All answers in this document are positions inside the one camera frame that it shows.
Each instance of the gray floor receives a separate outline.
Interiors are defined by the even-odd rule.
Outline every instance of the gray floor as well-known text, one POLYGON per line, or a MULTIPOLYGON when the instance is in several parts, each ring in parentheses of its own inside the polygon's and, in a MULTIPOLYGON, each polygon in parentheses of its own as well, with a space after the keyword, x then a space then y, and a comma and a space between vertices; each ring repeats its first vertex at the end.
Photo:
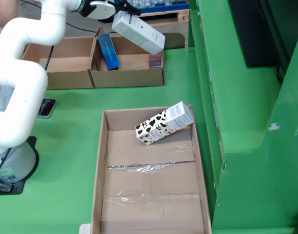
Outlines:
MULTIPOLYGON (((40 3, 37 1, 34 1, 34 0, 26 0, 26 1, 41 6, 40 3)), ((38 19, 40 19, 40 16, 41 16, 41 10, 35 6, 26 4, 26 3, 18 0, 18 16, 38 20, 38 19)), ((89 29, 92 31, 97 31, 97 29, 99 27, 103 27, 105 32, 112 31, 111 23, 103 24, 103 23, 101 23, 97 20, 94 20, 94 19, 84 18, 79 13, 75 13, 75 12, 68 12, 67 22, 74 26, 89 29)), ((158 31, 160 31, 161 33, 179 32, 179 33, 182 33, 186 39, 188 38, 188 25, 187 24, 178 25, 178 26, 158 27, 156 29, 158 31)), ((65 36, 66 37, 85 37, 85 36, 94 36, 94 33, 78 30, 78 29, 75 29, 75 28, 67 25, 65 36)))

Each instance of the cardboard tray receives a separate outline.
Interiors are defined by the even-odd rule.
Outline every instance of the cardboard tray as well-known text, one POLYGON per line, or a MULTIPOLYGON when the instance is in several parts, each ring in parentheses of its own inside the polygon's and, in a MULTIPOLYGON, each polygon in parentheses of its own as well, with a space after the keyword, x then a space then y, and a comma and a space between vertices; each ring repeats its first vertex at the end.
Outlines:
MULTIPOLYGON (((163 85, 163 68, 149 69, 149 54, 124 37, 112 37, 120 67, 108 71, 96 36, 64 38, 54 47, 47 68, 48 89, 86 89, 102 87, 132 87, 163 85)), ((179 33, 165 33, 165 49, 185 47, 179 33)), ((29 44, 22 57, 42 67, 50 53, 50 46, 29 44)))
POLYGON ((92 234, 210 234, 195 124, 146 146, 135 126, 167 107, 104 111, 92 234))

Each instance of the wooden pallet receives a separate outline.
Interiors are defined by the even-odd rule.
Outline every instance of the wooden pallet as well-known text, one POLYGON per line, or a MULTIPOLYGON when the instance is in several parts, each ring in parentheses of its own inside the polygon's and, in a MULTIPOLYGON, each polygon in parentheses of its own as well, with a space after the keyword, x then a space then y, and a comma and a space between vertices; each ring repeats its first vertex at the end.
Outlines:
POLYGON ((140 18, 152 27, 173 26, 189 23, 189 10, 143 13, 140 18))

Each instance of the box label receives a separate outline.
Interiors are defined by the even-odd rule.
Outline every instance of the box label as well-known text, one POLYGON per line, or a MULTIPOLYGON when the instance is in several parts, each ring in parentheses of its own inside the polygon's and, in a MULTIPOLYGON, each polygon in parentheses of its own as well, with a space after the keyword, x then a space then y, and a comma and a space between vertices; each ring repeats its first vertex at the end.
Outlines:
POLYGON ((10 167, 6 167, 3 169, 0 169, 0 180, 12 182, 16 179, 16 176, 10 167))

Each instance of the clear plastic film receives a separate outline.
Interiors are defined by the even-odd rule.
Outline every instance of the clear plastic film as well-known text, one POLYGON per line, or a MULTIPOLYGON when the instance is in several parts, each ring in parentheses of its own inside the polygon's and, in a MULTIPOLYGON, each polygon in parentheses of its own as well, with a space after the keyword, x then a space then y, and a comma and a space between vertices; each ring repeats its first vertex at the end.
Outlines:
POLYGON ((159 164, 194 161, 192 133, 189 127, 176 131, 146 146, 135 137, 135 130, 112 131, 108 136, 107 167, 158 168, 159 164))
POLYGON ((192 142, 189 127, 149 146, 134 130, 109 132, 104 197, 198 194, 192 142))
POLYGON ((102 231, 203 232, 200 196, 109 197, 103 200, 102 231))

